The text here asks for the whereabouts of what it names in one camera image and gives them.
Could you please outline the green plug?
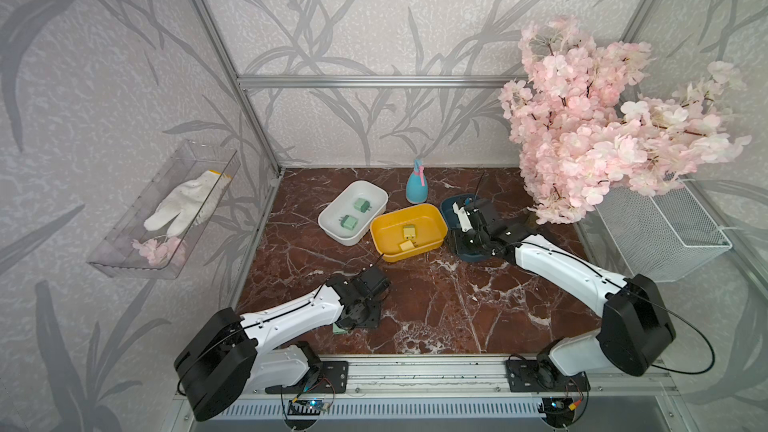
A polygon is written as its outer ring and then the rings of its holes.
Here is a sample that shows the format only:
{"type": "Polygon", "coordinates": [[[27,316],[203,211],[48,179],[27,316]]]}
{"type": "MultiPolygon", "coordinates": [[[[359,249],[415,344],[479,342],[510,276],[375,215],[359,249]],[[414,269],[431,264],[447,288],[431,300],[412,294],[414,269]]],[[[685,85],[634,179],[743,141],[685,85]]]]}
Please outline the green plug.
{"type": "Polygon", "coordinates": [[[347,334],[348,333],[347,329],[344,329],[344,328],[338,326],[337,324],[333,324],[332,325],[332,330],[333,330],[333,333],[335,335],[342,335],[342,334],[347,334]]]}
{"type": "Polygon", "coordinates": [[[355,216],[349,215],[349,214],[342,216],[340,219],[340,226],[344,230],[348,230],[348,231],[354,231],[358,223],[359,223],[359,220],[355,216]]]}
{"type": "Polygon", "coordinates": [[[371,203],[367,199],[358,198],[353,203],[353,207],[355,210],[361,213],[366,213],[368,210],[371,209],[371,203]]]}

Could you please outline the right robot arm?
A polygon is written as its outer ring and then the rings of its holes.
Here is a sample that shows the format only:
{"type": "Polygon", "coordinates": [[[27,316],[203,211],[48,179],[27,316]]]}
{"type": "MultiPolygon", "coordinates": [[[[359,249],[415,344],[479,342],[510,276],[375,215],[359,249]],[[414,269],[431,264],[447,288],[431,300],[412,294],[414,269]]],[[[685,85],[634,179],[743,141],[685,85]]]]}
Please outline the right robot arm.
{"type": "Polygon", "coordinates": [[[537,355],[542,380],[613,366],[643,375],[676,338],[657,285],[626,278],[556,246],[523,220],[503,219],[488,199],[464,194],[446,202],[457,251],[502,258],[556,285],[600,318],[600,327],[558,339],[537,355]]]}

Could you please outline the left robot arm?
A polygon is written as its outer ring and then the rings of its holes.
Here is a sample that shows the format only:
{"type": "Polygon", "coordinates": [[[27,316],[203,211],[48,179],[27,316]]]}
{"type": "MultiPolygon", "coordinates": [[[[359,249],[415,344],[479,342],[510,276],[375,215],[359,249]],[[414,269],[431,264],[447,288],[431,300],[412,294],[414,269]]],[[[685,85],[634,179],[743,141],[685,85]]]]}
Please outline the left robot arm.
{"type": "Polygon", "coordinates": [[[177,391],[195,419],[210,420],[250,390],[294,395],[343,392],[345,362],[324,362],[302,335],[325,326],[343,332],[375,329],[391,285],[372,265],[354,276],[336,274],[317,289],[270,309],[240,315],[216,312],[178,355],[177,391]]]}

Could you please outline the dark teal storage box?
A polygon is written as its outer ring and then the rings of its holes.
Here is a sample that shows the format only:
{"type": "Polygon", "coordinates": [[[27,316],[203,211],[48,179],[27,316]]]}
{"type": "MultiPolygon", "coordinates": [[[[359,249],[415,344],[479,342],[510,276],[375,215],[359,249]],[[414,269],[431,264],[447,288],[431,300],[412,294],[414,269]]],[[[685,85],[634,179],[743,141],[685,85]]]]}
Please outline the dark teal storage box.
{"type": "Polygon", "coordinates": [[[491,241],[491,231],[500,217],[488,199],[478,198],[476,194],[461,194],[445,199],[439,207],[448,227],[446,240],[451,252],[462,261],[477,263],[491,258],[502,258],[501,249],[491,241]],[[469,214],[473,229],[463,233],[458,219],[452,210],[454,202],[464,206],[469,214]]]}

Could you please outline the yellow storage box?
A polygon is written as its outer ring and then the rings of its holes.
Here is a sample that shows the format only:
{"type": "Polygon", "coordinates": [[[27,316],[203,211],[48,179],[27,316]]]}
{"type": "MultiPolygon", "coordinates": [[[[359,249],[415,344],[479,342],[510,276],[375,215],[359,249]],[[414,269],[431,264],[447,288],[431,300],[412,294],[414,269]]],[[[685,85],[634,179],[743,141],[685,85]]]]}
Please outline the yellow storage box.
{"type": "Polygon", "coordinates": [[[441,247],[448,228],[434,205],[419,204],[377,217],[370,232],[383,260],[395,263],[441,247]]]}

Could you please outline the white storage box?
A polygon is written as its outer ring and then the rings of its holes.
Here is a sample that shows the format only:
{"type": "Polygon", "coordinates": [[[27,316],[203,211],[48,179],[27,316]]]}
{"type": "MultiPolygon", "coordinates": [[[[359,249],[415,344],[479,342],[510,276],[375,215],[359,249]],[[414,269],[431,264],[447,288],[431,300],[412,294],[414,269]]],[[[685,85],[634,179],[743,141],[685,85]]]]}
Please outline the white storage box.
{"type": "Polygon", "coordinates": [[[352,182],[320,213],[318,225],[336,242],[353,246],[369,231],[373,220],[384,213],[388,199],[388,193],[371,182],[352,182]],[[353,203],[358,198],[367,199],[371,203],[371,209],[366,213],[355,210],[353,203]],[[346,214],[359,220],[354,231],[344,230],[340,226],[340,219],[346,214]]]}

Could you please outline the pink cherry blossom plant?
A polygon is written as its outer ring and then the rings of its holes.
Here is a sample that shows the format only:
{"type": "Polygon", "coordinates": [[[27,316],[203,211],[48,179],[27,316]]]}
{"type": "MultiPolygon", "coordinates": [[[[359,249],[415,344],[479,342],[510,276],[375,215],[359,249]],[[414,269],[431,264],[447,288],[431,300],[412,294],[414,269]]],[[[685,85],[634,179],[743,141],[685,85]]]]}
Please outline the pink cherry blossom plant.
{"type": "Polygon", "coordinates": [[[576,19],[559,17],[525,27],[518,46],[526,76],[507,82],[499,101],[540,224],[578,222],[615,187],[667,194],[750,143],[727,132],[729,111],[717,106],[724,92],[743,87],[730,63],[709,64],[706,77],[668,100],[623,100],[645,78],[648,43],[600,46],[576,19]]]}

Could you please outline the pink flower on shelf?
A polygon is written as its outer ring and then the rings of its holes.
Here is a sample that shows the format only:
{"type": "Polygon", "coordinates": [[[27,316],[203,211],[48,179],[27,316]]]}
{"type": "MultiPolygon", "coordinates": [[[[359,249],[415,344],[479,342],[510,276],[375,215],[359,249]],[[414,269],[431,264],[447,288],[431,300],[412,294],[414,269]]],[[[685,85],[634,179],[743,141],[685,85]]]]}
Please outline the pink flower on shelf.
{"type": "Polygon", "coordinates": [[[182,267],[187,261],[186,242],[178,236],[162,236],[145,242],[133,240],[132,247],[150,267],[182,267]]]}

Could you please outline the white work glove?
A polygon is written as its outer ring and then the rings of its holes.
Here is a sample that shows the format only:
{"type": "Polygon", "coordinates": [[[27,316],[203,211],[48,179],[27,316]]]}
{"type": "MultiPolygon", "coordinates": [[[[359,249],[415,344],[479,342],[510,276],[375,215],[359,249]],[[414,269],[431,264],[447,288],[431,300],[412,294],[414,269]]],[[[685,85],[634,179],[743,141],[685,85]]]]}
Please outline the white work glove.
{"type": "Polygon", "coordinates": [[[167,237],[183,235],[211,218],[231,181],[229,174],[207,170],[176,186],[144,221],[144,228],[150,232],[166,228],[167,237]]]}

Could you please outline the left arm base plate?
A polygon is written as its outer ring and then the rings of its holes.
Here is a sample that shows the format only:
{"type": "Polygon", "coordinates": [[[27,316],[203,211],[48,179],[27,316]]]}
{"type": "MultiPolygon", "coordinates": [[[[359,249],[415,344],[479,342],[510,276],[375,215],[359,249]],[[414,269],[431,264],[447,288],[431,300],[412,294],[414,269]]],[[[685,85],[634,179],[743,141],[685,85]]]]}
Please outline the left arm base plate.
{"type": "Polygon", "coordinates": [[[267,387],[267,394],[299,395],[300,393],[341,394],[347,389],[349,378],[348,361],[323,361],[311,366],[309,371],[295,385],[267,387]]]}

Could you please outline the aluminium front rail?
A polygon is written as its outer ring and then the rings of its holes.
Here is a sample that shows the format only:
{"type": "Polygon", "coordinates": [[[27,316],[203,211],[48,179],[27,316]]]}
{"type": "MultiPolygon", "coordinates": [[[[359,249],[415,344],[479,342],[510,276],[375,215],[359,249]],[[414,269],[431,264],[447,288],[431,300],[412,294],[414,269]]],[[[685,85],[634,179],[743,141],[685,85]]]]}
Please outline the aluminium front rail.
{"type": "MultiPolygon", "coordinates": [[[[513,396],[503,354],[322,355],[349,364],[339,398],[506,397],[513,396]]],[[[632,377],[615,368],[587,374],[590,396],[678,396],[669,373],[653,369],[632,377]]]]}

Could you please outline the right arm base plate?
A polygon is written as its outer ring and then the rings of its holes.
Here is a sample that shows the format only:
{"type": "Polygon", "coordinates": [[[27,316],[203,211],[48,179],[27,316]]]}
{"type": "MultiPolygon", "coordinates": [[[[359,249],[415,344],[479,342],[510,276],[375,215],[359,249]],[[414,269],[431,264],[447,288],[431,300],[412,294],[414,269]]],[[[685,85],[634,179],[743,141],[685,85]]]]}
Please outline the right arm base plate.
{"type": "Polygon", "coordinates": [[[505,370],[511,392],[586,394],[591,391],[585,373],[566,376],[547,361],[512,354],[505,362],[505,370]]]}

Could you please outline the clear acrylic wall shelf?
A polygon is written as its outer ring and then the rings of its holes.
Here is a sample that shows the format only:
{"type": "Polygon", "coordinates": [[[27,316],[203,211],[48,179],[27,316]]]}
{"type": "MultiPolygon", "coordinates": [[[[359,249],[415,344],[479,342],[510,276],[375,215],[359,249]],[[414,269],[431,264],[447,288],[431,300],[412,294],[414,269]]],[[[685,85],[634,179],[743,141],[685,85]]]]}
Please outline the clear acrylic wall shelf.
{"type": "Polygon", "coordinates": [[[240,165],[234,149],[183,140],[86,263],[112,278],[177,278],[240,165]]]}

